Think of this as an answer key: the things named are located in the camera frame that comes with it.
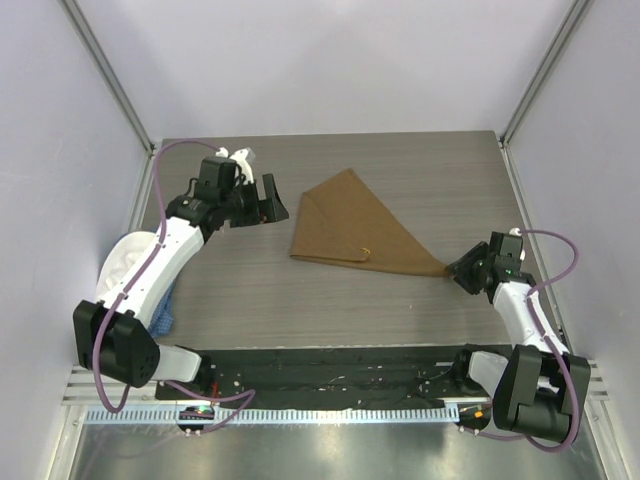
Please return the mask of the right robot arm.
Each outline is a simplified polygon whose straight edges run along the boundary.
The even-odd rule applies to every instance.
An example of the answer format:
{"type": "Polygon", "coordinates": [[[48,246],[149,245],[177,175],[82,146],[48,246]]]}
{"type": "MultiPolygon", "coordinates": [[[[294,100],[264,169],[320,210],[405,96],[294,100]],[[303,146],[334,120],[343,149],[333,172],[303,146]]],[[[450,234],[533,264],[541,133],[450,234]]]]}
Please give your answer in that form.
{"type": "Polygon", "coordinates": [[[451,380],[465,395],[484,390],[489,410],[462,417],[459,427],[500,441],[526,440],[539,450],[568,449],[579,432],[591,379],[589,362],[571,353],[551,327],[539,300],[544,283],[523,271],[524,231],[494,232],[448,267],[466,292],[485,293],[505,322],[510,355],[467,345],[456,355],[451,380]],[[497,433],[491,435],[489,426],[497,433]]]}

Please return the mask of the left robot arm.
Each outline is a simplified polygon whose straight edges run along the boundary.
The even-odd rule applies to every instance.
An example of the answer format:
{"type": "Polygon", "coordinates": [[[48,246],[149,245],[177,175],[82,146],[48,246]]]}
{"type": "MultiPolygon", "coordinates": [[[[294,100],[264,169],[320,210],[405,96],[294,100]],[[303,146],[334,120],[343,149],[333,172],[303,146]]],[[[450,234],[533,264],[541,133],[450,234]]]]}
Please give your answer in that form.
{"type": "Polygon", "coordinates": [[[208,356],[164,346],[150,333],[153,315],[187,262],[224,225],[248,227],[286,220],[272,175],[257,188],[245,148],[219,150],[202,160],[188,192],[168,203],[165,220],[128,271],[95,301],[73,312],[78,360],[87,370],[134,388],[151,381],[177,381],[190,398],[205,397],[213,385],[208,356]]]}

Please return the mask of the brown cloth napkin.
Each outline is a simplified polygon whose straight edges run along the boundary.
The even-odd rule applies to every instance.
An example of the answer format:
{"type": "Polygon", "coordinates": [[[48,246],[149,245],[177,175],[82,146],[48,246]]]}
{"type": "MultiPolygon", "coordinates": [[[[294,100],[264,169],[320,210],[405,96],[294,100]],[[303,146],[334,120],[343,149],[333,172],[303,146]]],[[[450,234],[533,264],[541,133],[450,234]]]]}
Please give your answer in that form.
{"type": "Polygon", "coordinates": [[[352,169],[301,195],[290,256],[390,274],[449,275],[352,169]]]}

